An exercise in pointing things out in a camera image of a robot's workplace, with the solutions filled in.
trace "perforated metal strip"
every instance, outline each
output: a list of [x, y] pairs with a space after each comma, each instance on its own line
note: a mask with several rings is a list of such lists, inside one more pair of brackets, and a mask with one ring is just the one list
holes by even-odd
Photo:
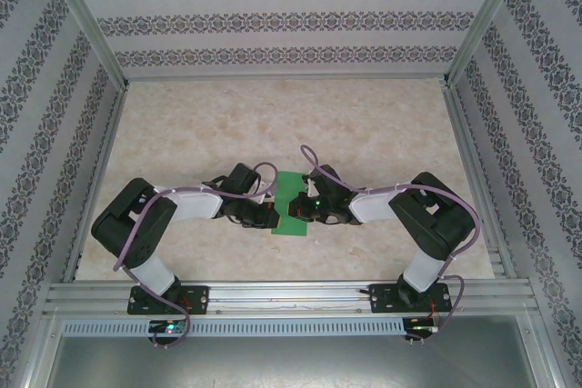
[[[65, 322], [65, 337], [143, 337], [149, 321], [72, 320]], [[188, 336], [356, 336], [402, 335], [401, 318], [307, 320], [194, 320]]]

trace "aluminum rail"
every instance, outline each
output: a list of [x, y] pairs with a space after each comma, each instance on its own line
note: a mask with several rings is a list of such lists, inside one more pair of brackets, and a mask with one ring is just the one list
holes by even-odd
[[[338, 282], [187, 282], [210, 288], [206, 315], [192, 318], [326, 318], [408, 317], [424, 313], [372, 313], [369, 297], [359, 290], [370, 284], [396, 281]], [[451, 299], [458, 283], [446, 281]], [[122, 319], [159, 318], [126, 312], [131, 282], [80, 281], [52, 284], [43, 308], [43, 318]], [[465, 294], [455, 316], [528, 315], [538, 313], [528, 279], [466, 280]]]

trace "green block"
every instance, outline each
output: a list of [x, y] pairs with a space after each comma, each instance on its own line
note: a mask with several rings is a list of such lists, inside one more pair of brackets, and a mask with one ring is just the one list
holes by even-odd
[[300, 192], [307, 192], [301, 173], [279, 172], [275, 193], [275, 210], [281, 215], [279, 227], [271, 230], [273, 235], [307, 236], [307, 222], [288, 214], [289, 202]]

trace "cable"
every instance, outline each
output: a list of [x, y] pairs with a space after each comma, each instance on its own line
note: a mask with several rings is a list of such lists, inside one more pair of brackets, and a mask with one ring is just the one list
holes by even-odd
[[[199, 186], [180, 186], [177, 188], [172, 188], [172, 189], [161, 191], [161, 192], [155, 194], [154, 196], [152, 196], [145, 204], [140, 215], [137, 217], [137, 220], [134, 223], [134, 227], [132, 228], [131, 232], [129, 233], [129, 236], [127, 237], [127, 241], [125, 241], [124, 247], [121, 250], [121, 253], [119, 254], [119, 256], [117, 258], [117, 262], [115, 263], [115, 265], [113, 267], [113, 271], [116, 272], [119, 270], [120, 267], [122, 267], [123, 261], [125, 260], [125, 257], [127, 256], [127, 252], [129, 252], [129, 249], [131, 248], [131, 244], [134, 242], [135, 236], [137, 235], [137, 231], [139, 230], [139, 227], [142, 225], [142, 222], [144, 221], [144, 219], [146, 218], [147, 212], [152, 207], [154, 202], [157, 201], [159, 198], [164, 197], [165, 195], [168, 195], [168, 194], [172, 194], [172, 193], [195, 192], [195, 193], [217, 194], [217, 195], [222, 195], [224, 197], [233, 197], [235, 199], [250, 199], [252, 197], [260, 197], [263, 194], [273, 193], [274, 191], [276, 191], [276, 181], [279, 177], [279, 171], [275, 167], [274, 164], [271, 164], [268, 162], [263, 162], [263, 163], [259, 163], [259, 164], [255, 165], [254, 170], [256, 170], [257, 168], [260, 168], [261, 166], [264, 166], [264, 165], [271, 167], [273, 169], [273, 171], [275, 172], [275, 175], [273, 176], [273, 182], [271, 183], [271, 185], [269, 185], [265, 190], [258, 192], [258, 193], [255, 192], [254, 194], [230, 194], [230, 193], [225, 193], [222, 191], [213, 190], [212, 188], [204, 188], [204, 187], [199, 187]], [[176, 309], [178, 312], [180, 312], [181, 314], [184, 315], [184, 317], [185, 317], [184, 321], [186, 322], [186, 328], [185, 328], [184, 332], [175, 341], [171, 342], [170, 344], [164, 345], [164, 348], [167, 349], [169, 347], [173, 347], [173, 346], [177, 345], [178, 343], [181, 343], [182, 341], [184, 341], [184, 339], [188, 335], [188, 332], [190, 332], [190, 315], [188, 314], [188, 311], [185, 310], [184, 308], [182, 308], [181, 306], [178, 306], [177, 304], [172, 303], [169, 300], [166, 300], [164, 297], [157, 294], [156, 292], [154, 292], [153, 290], [148, 288], [146, 285], [142, 284], [139, 281], [139, 279], [133, 273], [131, 273], [131, 271], [127, 267], [125, 267], [124, 265], [123, 265], [123, 270], [130, 278], [132, 278], [135, 282], [137, 282], [139, 284], [139, 286], [146, 293], [148, 293], [149, 295], [154, 297], [157, 301], [159, 301], [163, 304], [166, 304], [167, 306], [169, 306], [171, 308]], [[157, 337], [157, 333], [154, 333], [154, 337], [152, 339], [152, 342], [154, 343], [154, 347], [157, 347], [158, 345], [162, 345], [156, 341], [156, 337]]]
[[448, 312], [448, 315], [445, 317], [445, 320], [443, 320], [442, 323], [440, 323], [438, 326], [439, 332], [445, 329], [445, 326], [450, 321], [451, 317], [453, 316], [453, 313], [457, 310], [458, 304], [461, 301], [461, 297], [463, 297], [463, 293], [465, 292], [465, 279], [463, 279], [458, 274], [450, 274], [448, 276], [445, 276], [443, 279], [445, 280], [457, 279], [459, 281], [460, 288], [458, 289], [458, 296], [455, 299], [455, 302], [453, 303], [451, 310]]
[[475, 223], [475, 231], [473, 232], [473, 236], [471, 237], [471, 239], [469, 240], [469, 242], [467, 244], [465, 244], [462, 247], [456, 249], [452, 254], [450, 254], [448, 256], [447, 260], [445, 261], [445, 263], [443, 264], [442, 268], [438, 272], [438, 276], [439, 277], [441, 277], [443, 275], [443, 273], [445, 272], [445, 270], [447, 269], [447, 267], [451, 264], [451, 262], [453, 262], [453, 260], [457, 257], [457, 255], [459, 255], [459, 254], [463, 253], [465, 250], [468, 250], [469, 248], [471, 248], [471, 246], [475, 243], [475, 241], [477, 240], [477, 238], [481, 234], [481, 222], [479, 221], [479, 217], [478, 217], [477, 213], [471, 207], [470, 204], [468, 204], [467, 202], [465, 202], [463, 199], [461, 199], [457, 195], [451, 194], [448, 191], [441, 190], [439, 188], [435, 188], [434, 186], [419, 185], [419, 184], [399, 184], [399, 185], [387, 186], [387, 187], [384, 187], [384, 188], [374, 188], [374, 189], [370, 189], [370, 190], [363, 189], [363, 188], [355, 188], [354, 186], [352, 186], [350, 184], [346, 184], [341, 179], [333, 176], [332, 174], [328, 173], [326, 170], [324, 170], [323, 168], [321, 168], [321, 166], [319, 165], [319, 160], [317, 158], [316, 152], [311, 147], [309, 147], [308, 145], [301, 144], [301, 153], [306, 158], [306, 160], [311, 165], [313, 165], [314, 168], [317, 171], [319, 171], [319, 173], [324, 174], [325, 176], [327, 176], [329, 179], [331, 179], [335, 183], [340, 184], [343, 187], [345, 187], [348, 190], [353, 191], [355, 193], [361, 193], [361, 194], [381, 194], [381, 193], [392, 193], [394, 191], [398, 191], [398, 190], [401, 190], [401, 189], [402, 190], [406, 190], [406, 189], [424, 190], [424, 191], [430, 191], [431, 193], [443, 195], [444, 197], [446, 197], [448, 199], [451, 199], [454, 202], [457, 202], [463, 208], [465, 208], [465, 210], [467, 210], [467, 212], [469, 213], [469, 215], [471, 215], [471, 218], [473, 219], [473, 222]]
[[115, 265], [113, 267], [113, 271], [116, 272], [117, 270], [119, 270], [119, 268], [123, 264], [125, 257], [127, 256], [127, 252], [129, 252], [131, 244], [135, 240], [135, 235], [137, 234], [139, 227], [142, 225], [142, 222], [146, 218], [147, 212], [152, 207], [152, 205], [156, 202], [157, 199], [164, 197], [165, 195], [172, 194], [172, 193], [209, 193], [209, 194], [222, 195], [224, 197], [232, 197], [234, 199], [250, 199], [252, 197], [260, 197], [263, 194], [273, 193], [276, 190], [276, 181], [279, 177], [279, 171], [275, 167], [274, 164], [271, 164], [268, 162], [263, 162], [263, 163], [259, 163], [259, 164], [255, 165], [255, 170], [263, 165], [268, 165], [269, 167], [271, 167], [273, 169], [273, 171], [275, 172], [275, 176], [273, 177], [273, 182], [271, 183], [271, 185], [269, 185], [263, 191], [259, 191], [258, 193], [231, 194], [231, 193], [225, 193], [224, 191], [213, 190], [212, 188], [204, 188], [204, 187], [200, 187], [200, 186], [179, 186], [177, 188], [167, 189], [167, 190], [160, 191], [159, 193], [155, 194], [153, 197], [151, 197], [147, 201], [147, 203], [144, 206], [144, 209], [142, 209], [141, 214], [137, 217], [137, 220], [135, 220], [134, 227], [132, 227], [131, 232], [129, 233], [129, 236], [127, 237], [127, 241], [125, 242], [124, 248], [121, 250], [121, 253], [117, 257], [117, 261], [115, 262]]
[[230, 215], [225, 215], [225, 217], [228, 219], [228, 221], [230, 223], [234, 223], [234, 224], [242, 224], [243, 222], [236, 222], [233, 217], [231, 217]]
[[426, 318], [427, 320], [428, 320], [429, 318], [432, 318], [432, 317], [433, 317], [433, 315], [434, 315], [435, 313], [437, 313], [437, 309], [435, 309], [435, 304], [433, 303], [433, 299], [430, 299], [430, 300], [428, 301], [428, 303], [430, 304], [430, 314], [429, 314], [429, 315], [428, 315], [428, 317]]
[[152, 343], [154, 343], [154, 347], [162, 346], [165, 349], [169, 349], [170, 347], [174, 347], [175, 345], [183, 342], [185, 340], [185, 338], [187, 337], [188, 333], [190, 332], [190, 314], [188, 313], [188, 311], [186, 309], [184, 309], [182, 306], [178, 306], [177, 304], [172, 303], [169, 300], [166, 300], [164, 297], [162, 297], [161, 295], [157, 294], [156, 292], [154, 292], [150, 288], [148, 288], [147, 285], [142, 284], [139, 281], [139, 279], [133, 273], [131, 273], [131, 271], [127, 267], [124, 266], [123, 270], [124, 270], [125, 274], [127, 274], [129, 277], [131, 277], [134, 281], [136, 281], [139, 284], [139, 286], [142, 290], [144, 290], [146, 293], [148, 293], [149, 295], [154, 297], [159, 302], [166, 304], [170, 308], [176, 309], [178, 312], [180, 312], [184, 316], [184, 322], [186, 322], [186, 328], [184, 329], [182, 334], [180, 336], [178, 336], [170, 344], [160, 344], [156, 340], [157, 333], [154, 333], [154, 336], [152, 338]]
[[441, 333], [445, 329], [445, 327], [447, 326], [448, 322], [450, 322], [451, 318], [453, 317], [453, 313], [455, 313], [455, 311], [457, 310], [458, 304], [461, 302], [461, 297], [463, 297], [463, 293], [465, 292], [465, 279], [463, 279], [462, 276], [460, 276], [458, 274], [450, 274], [448, 276], [443, 277], [443, 279], [445, 279], [445, 280], [457, 279], [459, 281], [460, 287], [458, 289], [457, 298], [455, 299], [455, 302], [453, 303], [453, 306], [451, 306], [451, 310], [448, 312], [448, 315], [445, 317], [445, 320], [442, 320], [438, 324], [438, 332], [436, 332], [433, 335], [430, 335], [427, 338], [422, 338], [420, 335], [417, 335], [415, 333], [406, 333], [406, 336], [410, 336], [412, 338], [416, 338], [423, 345], [425, 345], [425, 341], [428, 341], [433, 336], [438, 335], [439, 333]]
[[258, 178], [256, 179], [256, 189], [253, 194], [256, 194], [260, 186], [261, 186], [261, 175], [259, 175]]

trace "metal corner post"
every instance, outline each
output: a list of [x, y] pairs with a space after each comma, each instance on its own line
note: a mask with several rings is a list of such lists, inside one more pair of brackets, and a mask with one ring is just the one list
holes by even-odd
[[547, 329], [540, 314], [519, 315], [517, 325], [537, 386], [566, 388]]
[[75, 20], [81, 27], [81, 30], [85, 33], [87, 40], [91, 43], [93, 50], [97, 53], [101, 64], [103, 64], [111, 80], [114, 81], [115, 88], [118, 90], [125, 88], [127, 79], [125, 78], [121, 65], [117, 62], [113, 50], [111, 50], [111, 47], [109, 47], [109, 44], [105, 40], [105, 36], [103, 35], [103, 32], [101, 32], [101, 28], [97, 24], [97, 21], [91, 14], [86, 1], [65, 1], [70, 11], [73, 13]]
[[63, 337], [63, 321], [58, 317], [40, 320], [25, 372], [15, 388], [46, 388], [55, 366], [58, 346]]
[[495, 243], [499, 251], [501, 262], [504, 266], [506, 276], [509, 278], [517, 277], [513, 263], [507, 250], [507, 243], [501, 232], [501, 226], [497, 220], [497, 214], [492, 200], [489, 196], [487, 183], [483, 169], [477, 157], [477, 149], [471, 140], [471, 134], [468, 129], [467, 120], [463, 116], [460, 108], [457, 90], [447, 85], [442, 86], [445, 104], [447, 105], [448, 115], [453, 126], [453, 132], [457, 140], [461, 161], [467, 173], [467, 180], [471, 194], [475, 199], [476, 208], [481, 214], [483, 233], [486, 241]]
[[475, 20], [473, 20], [473, 23], [469, 27], [467, 35], [463, 43], [461, 43], [461, 46], [459, 46], [457, 54], [448, 69], [447, 82], [449, 85], [455, 84], [463, 74], [463, 70], [465, 70], [469, 59], [471, 59], [475, 49], [477, 49], [481, 37], [487, 30], [502, 2], [503, 0], [485, 0], [481, 5]]
[[69, 258], [69, 263], [65, 269], [65, 275], [63, 277], [64, 282], [72, 282], [75, 278], [75, 270], [79, 261], [79, 256], [83, 250], [83, 244], [89, 233], [89, 228], [91, 224], [89, 221], [93, 216], [93, 212], [96, 207], [96, 196], [99, 193], [101, 184], [105, 177], [105, 169], [107, 168], [107, 163], [109, 162], [109, 156], [111, 155], [111, 150], [113, 149], [113, 143], [115, 140], [115, 134], [117, 132], [117, 127], [119, 126], [119, 121], [121, 120], [121, 113], [124, 109], [125, 98], [127, 97], [127, 89], [125, 87], [121, 88], [117, 92], [114, 119], [107, 130], [105, 137], [105, 149], [99, 157], [99, 164], [95, 169], [95, 178], [89, 187], [89, 194], [86, 202], [85, 210], [83, 211], [83, 217], [81, 223], [79, 224], [78, 232], [76, 234], [76, 239], [73, 244], [73, 249], [71, 252], [71, 257]]

